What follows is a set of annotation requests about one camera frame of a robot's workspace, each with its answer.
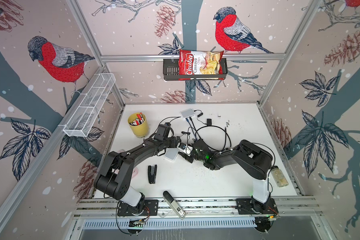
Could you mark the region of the white network switch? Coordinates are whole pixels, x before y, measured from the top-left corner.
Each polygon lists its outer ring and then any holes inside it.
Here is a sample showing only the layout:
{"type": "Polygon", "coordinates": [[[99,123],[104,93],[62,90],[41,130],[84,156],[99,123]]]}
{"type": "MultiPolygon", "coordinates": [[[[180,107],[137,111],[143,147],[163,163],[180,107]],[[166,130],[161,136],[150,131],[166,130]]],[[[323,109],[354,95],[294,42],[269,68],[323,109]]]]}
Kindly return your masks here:
{"type": "Polygon", "coordinates": [[[193,109],[187,109],[180,112],[182,118],[186,119],[189,117],[193,117],[195,115],[195,111],[193,109]]]}
{"type": "Polygon", "coordinates": [[[174,162],[179,154],[178,148],[168,148],[165,152],[165,159],[171,162],[174,162]]]}

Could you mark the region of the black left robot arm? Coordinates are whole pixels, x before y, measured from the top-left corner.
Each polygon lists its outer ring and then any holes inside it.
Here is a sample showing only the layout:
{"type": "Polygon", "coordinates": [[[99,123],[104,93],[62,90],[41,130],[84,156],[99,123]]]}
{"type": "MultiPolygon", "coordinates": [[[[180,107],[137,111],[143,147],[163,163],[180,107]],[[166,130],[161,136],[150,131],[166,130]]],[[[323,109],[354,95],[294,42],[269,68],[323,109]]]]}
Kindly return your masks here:
{"type": "Polygon", "coordinates": [[[141,213],[145,195],[130,186],[133,169],[150,157],[164,155],[167,149],[180,142],[181,138],[174,135],[170,123],[158,125],[156,132],[141,145],[121,153],[108,153],[98,170],[94,188],[141,213]]]}

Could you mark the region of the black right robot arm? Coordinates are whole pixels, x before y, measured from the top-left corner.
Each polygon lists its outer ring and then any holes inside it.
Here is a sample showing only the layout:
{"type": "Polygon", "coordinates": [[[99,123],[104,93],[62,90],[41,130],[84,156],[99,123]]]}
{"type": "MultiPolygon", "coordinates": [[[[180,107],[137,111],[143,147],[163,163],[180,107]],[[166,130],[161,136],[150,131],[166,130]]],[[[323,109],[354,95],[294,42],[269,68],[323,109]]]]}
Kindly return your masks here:
{"type": "Polygon", "coordinates": [[[220,170],[223,167],[238,164],[246,173],[253,178],[253,193],[251,196],[251,208],[256,214],[264,214],[273,202],[269,191],[269,174],[272,168],[273,157],[257,144],[242,140],[233,148],[212,153],[204,140],[196,141],[192,146],[181,143],[181,156],[193,163],[200,161],[204,167],[211,171],[220,170]]]}

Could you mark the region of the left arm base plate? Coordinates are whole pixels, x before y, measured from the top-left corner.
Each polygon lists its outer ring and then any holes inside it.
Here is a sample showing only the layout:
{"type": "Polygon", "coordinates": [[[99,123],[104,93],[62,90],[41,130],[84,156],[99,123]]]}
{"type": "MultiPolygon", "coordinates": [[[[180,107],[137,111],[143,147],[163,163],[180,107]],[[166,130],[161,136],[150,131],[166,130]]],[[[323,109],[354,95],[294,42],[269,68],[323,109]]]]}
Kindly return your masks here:
{"type": "Polygon", "coordinates": [[[140,201],[136,207],[130,206],[124,202],[120,202],[118,207],[118,217],[141,217],[141,216],[157,216],[158,200],[144,199],[140,201]]]}

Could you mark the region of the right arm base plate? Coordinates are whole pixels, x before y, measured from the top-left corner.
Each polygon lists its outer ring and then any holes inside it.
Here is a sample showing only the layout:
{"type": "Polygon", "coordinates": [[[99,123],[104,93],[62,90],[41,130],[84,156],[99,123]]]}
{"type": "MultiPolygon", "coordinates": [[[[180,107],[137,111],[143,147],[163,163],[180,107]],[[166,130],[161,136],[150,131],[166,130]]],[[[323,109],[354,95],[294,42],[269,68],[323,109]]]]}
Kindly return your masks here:
{"type": "Polygon", "coordinates": [[[251,198],[236,199],[236,209],[239,215],[278,215],[279,211],[273,198],[261,203],[251,198]]]}

